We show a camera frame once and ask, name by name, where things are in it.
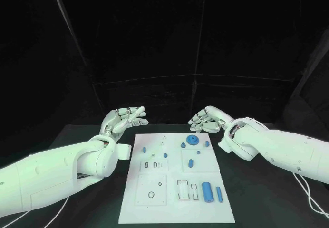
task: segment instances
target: white pegboard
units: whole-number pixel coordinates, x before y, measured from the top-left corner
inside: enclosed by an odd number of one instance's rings
[[[207,147],[205,144],[211,142],[209,136],[207,133],[195,133],[199,144],[192,146],[186,143],[189,135],[136,135],[118,223],[235,222],[212,145]],[[189,159],[194,159],[192,168],[188,166]],[[179,180],[188,181],[188,189],[186,186],[179,187]],[[212,203],[205,202],[204,182],[211,183]],[[217,186],[221,187],[222,203]],[[189,195],[189,199],[179,199],[179,191],[185,198]]]

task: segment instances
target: blue object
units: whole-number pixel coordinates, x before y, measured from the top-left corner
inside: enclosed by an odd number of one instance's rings
[[[189,144],[189,145],[194,145],[194,146],[195,146],[195,145],[199,143],[199,138],[198,138],[196,135],[192,135],[192,134],[191,134],[191,135],[188,136],[188,138],[186,138],[186,141],[188,141],[188,144]]]
[[[221,196],[221,188],[220,187],[217,187],[217,191],[218,191],[218,200],[222,203],[222,196]]]
[[[192,166],[194,166],[194,160],[191,159],[191,161],[189,161],[189,167],[192,168]]]
[[[212,196],[211,183],[209,182],[202,183],[202,191],[204,191],[205,202],[207,203],[214,202],[214,196]]]

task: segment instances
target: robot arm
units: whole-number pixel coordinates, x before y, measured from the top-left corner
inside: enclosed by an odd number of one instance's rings
[[[147,125],[144,107],[113,110],[90,141],[42,151],[0,169],[0,217],[56,203],[108,177],[131,146],[117,144],[124,130]]]
[[[208,106],[191,119],[191,130],[218,132],[224,138],[218,145],[250,161],[260,153],[277,167],[329,184],[329,143],[305,135],[269,130],[251,118],[232,119],[218,108]]]

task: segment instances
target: dark gray table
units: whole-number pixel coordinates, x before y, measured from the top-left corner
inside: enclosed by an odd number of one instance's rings
[[[52,147],[88,141],[100,125],[67,125]],[[147,125],[126,130],[118,143],[134,145],[136,133],[189,133],[188,125]],[[69,197],[67,206],[49,228],[325,228],[329,220],[309,207],[308,197],[293,174],[261,157],[244,161],[217,145],[222,132],[209,134],[228,193],[235,224],[118,224],[130,161],[118,161],[113,175]],[[323,184],[308,178],[313,199],[329,211],[329,192]],[[43,228],[65,200],[33,210],[12,228]],[[20,214],[0,218],[0,227]]]

